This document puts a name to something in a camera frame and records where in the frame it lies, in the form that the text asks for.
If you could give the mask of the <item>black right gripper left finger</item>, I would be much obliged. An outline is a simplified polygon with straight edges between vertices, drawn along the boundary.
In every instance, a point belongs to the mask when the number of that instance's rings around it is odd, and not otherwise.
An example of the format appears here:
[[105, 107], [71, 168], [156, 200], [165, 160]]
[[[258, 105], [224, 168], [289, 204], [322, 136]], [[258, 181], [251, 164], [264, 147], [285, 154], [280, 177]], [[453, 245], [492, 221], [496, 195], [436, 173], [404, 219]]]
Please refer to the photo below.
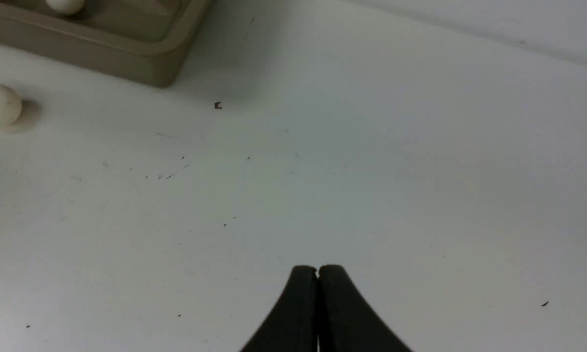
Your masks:
[[243, 352], [316, 352], [318, 277], [311, 266], [292, 268], [279, 299]]

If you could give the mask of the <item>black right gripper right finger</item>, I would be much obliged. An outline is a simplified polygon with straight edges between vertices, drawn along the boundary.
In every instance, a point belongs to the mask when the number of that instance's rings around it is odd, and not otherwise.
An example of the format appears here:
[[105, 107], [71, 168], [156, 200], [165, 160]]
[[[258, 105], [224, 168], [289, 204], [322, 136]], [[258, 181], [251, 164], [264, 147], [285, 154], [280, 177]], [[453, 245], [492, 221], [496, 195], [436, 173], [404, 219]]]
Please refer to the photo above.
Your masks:
[[340, 265], [319, 270], [321, 352], [409, 352]]

